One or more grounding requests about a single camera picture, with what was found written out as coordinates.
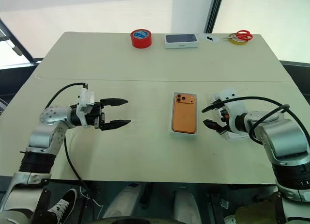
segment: phone box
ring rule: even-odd
[[[178,94],[187,94],[187,95],[192,95],[195,97],[196,103],[195,103],[195,110],[196,110],[196,131],[194,133],[181,133],[181,132],[176,132],[173,131],[172,129],[172,122],[173,122],[173,111],[174,111],[174,98],[178,95]],[[184,92],[175,92],[173,94],[173,98],[172,98],[172,112],[171,112],[171,124],[170,124],[170,133],[173,134],[179,134],[179,135],[187,135],[187,136],[197,136],[198,135],[198,105],[197,105],[197,95],[196,94],[192,94],[192,93],[184,93]]]

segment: floor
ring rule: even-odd
[[[6,190],[10,177],[0,176],[0,192]],[[57,203],[63,194],[70,188],[76,188],[79,190],[79,186],[69,183],[51,182],[46,188],[52,192],[50,200],[50,206]],[[125,188],[130,182],[112,182],[112,181],[93,181],[91,183],[91,190],[95,194],[96,201],[100,205],[104,205],[104,208],[100,214],[103,216],[109,204],[114,197]],[[229,201],[229,208],[222,209],[223,216],[234,214],[236,209],[241,206],[246,206],[258,202],[268,196],[270,196],[276,189],[272,185],[220,185],[220,184],[185,184],[185,183],[154,183],[153,192],[149,207],[144,210],[141,206],[138,206],[136,210],[136,216],[143,217],[159,217],[170,219],[173,212],[173,195],[179,187],[186,187],[196,199],[197,205],[200,210],[202,223],[208,224],[209,215],[207,208],[207,194],[218,193],[220,197],[226,201]],[[84,199],[80,194],[78,196],[76,207],[67,220],[67,224],[78,223],[82,203]],[[88,223],[96,219],[100,208],[93,207],[92,202],[86,201],[85,210],[81,223]]]

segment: black cable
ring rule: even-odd
[[[202,112],[207,112],[209,110],[215,109],[215,108],[219,108],[221,107],[222,104],[225,103],[229,103],[229,102],[233,102],[233,101],[238,101],[238,100],[245,100],[245,99],[255,99],[255,100],[264,100],[270,103],[273,103],[275,105],[278,106],[282,106],[281,103],[273,100],[273,99],[268,99],[265,97],[260,97],[260,96],[244,96],[244,97],[238,97],[238,98],[233,98],[233,99],[227,99],[227,100],[223,100],[220,102],[216,102],[215,104],[212,104],[208,107],[206,107],[205,109],[202,110]],[[291,115],[291,117],[299,124],[300,128],[302,129],[302,131],[304,132],[307,142],[308,144],[310,144],[310,135],[307,131],[307,129],[305,128],[305,126],[303,125],[303,123],[300,121],[300,119],[295,115],[295,113],[293,113],[291,110],[287,109],[287,110],[283,110],[282,113],[287,112],[289,115]]]
[[[250,138],[251,138],[254,142],[256,142],[256,143],[262,145],[263,143],[262,143],[261,141],[257,140],[257,139],[254,137],[254,130],[255,130],[255,128],[256,128],[261,122],[263,122],[263,121],[266,120],[268,117],[270,117],[271,115],[275,114],[276,112],[278,112],[278,111],[280,111],[280,110],[282,110],[282,109],[283,109],[283,111],[286,112],[289,108],[290,108],[290,106],[289,106],[288,104],[281,105],[281,106],[277,107],[276,109],[273,109],[271,112],[267,113],[265,116],[263,116],[263,117],[262,117],[261,119],[259,119],[257,122],[255,122],[254,125],[251,127],[250,131],[248,132],[248,135],[250,136]]]
[[[53,97],[52,99],[47,103],[45,108],[48,108],[51,103],[55,100],[55,98],[65,89],[67,89],[68,87],[72,87],[72,86],[77,86],[77,85],[82,85],[83,87],[87,88],[87,83],[84,82],[76,82],[76,83],[71,83],[65,87],[63,87],[62,89],[60,89]],[[88,188],[88,186],[85,184],[84,180],[79,176],[78,172],[76,171],[75,167],[73,166],[70,157],[69,157],[69,153],[68,153],[68,147],[67,147],[67,140],[66,140],[66,136],[64,136],[64,140],[63,140],[63,144],[64,144],[64,150],[66,152],[66,156],[67,156],[67,160],[68,163],[72,169],[72,171],[74,172],[74,174],[76,175],[76,177],[78,178],[78,180],[80,181],[80,183],[82,184],[82,186],[86,189],[87,193],[89,194],[89,196],[93,199],[93,194],[91,193],[91,190]]]

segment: black shoe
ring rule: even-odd
[[[58,224],[64,224],[67,220],[76,204],[77,196],[78,192],[76,189],[69,189],[62,199],[48,210],[55,214]]]

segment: shoelace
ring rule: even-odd
[[[69,205],[69,202],[61,199],[56,205],[54,205],[48,211],[55,213],[56,217],[57,217],[57,221],[59,222],[59,220],[63,216],[63,213],[67,209],[68,205]]]

